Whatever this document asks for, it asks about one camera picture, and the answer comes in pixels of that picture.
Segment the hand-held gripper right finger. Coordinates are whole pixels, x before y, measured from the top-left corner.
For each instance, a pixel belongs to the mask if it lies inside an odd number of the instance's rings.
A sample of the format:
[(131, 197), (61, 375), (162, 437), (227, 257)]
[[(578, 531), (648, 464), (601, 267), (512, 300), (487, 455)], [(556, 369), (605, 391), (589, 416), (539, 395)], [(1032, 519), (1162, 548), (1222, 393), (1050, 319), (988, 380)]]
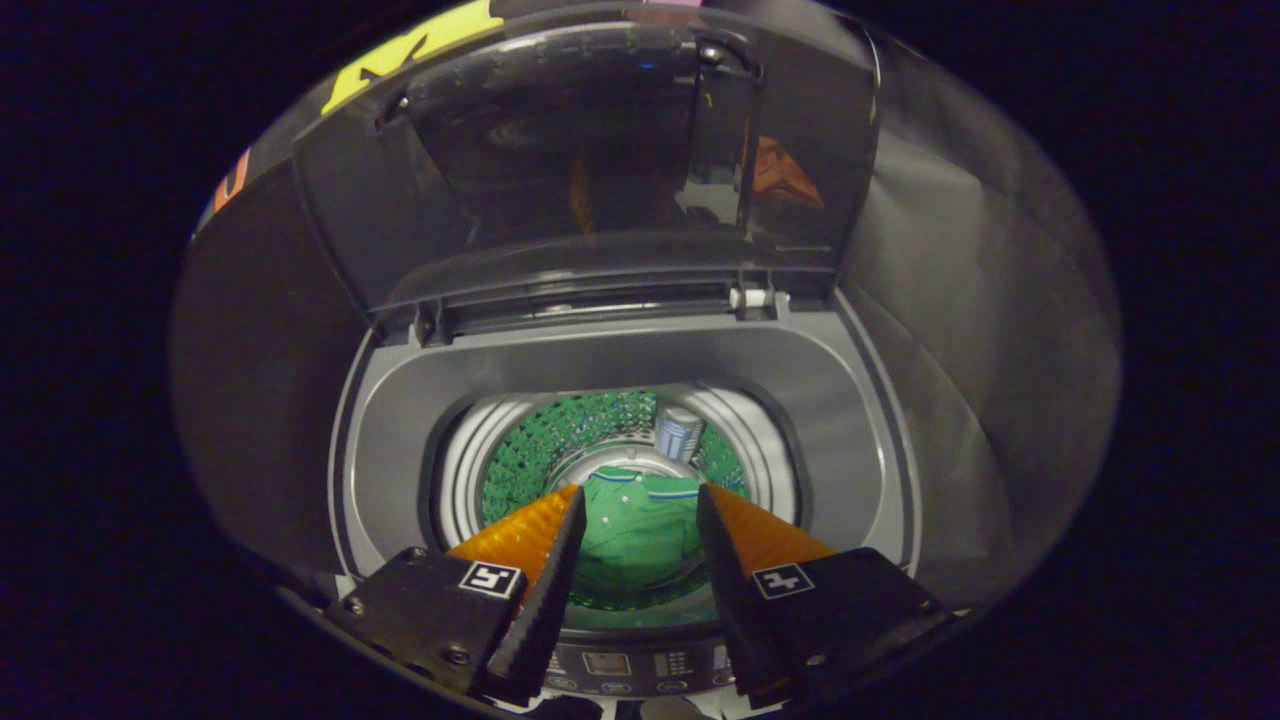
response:
[(955, 625), (878, 550), (832, 550), (718, 486), (700, 487), (696, 524), (735, 689), (753, 708), (831, 708)]

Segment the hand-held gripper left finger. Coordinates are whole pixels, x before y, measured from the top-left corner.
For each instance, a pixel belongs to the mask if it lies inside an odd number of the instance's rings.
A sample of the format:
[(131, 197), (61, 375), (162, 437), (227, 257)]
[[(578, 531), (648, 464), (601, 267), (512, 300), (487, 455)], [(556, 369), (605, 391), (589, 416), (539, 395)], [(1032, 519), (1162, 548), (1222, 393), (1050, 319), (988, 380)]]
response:
[(445, 552), (399, 551), (325, 619), (433, 691), (525, 706), (558, 643), (586, 524), (570, 486)]

